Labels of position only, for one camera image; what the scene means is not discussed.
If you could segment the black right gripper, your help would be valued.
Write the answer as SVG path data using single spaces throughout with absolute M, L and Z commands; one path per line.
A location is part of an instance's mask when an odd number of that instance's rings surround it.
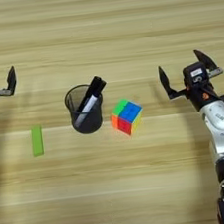
M 199 50 L 195 50 L 194 54 L 198 60 L 204 64 L 207 69 L 207 74 L 210 78 L 214 78 L 215 76 L 221 75 L 223 73 L 223 69 L 216 65 L 211 57 L 207 56 Z M 217 101 L 222 101 L 224 103 L 224 95 L 218 96 L 213 90 L 212 83 L 208 80 L 193 85 L 186 85 L 185 89 L 176 91 L 171 88 L 169 84 L 169 78 L 165 74 L 163 68 L 159 67 L 158 69 L 161 84 L 163 85 L 170 99 L 187 96 L 187 98 L 191 100 L 198 111 L 200 111 L 200 109 L 204 106 L 209 105 L 209 103 Z

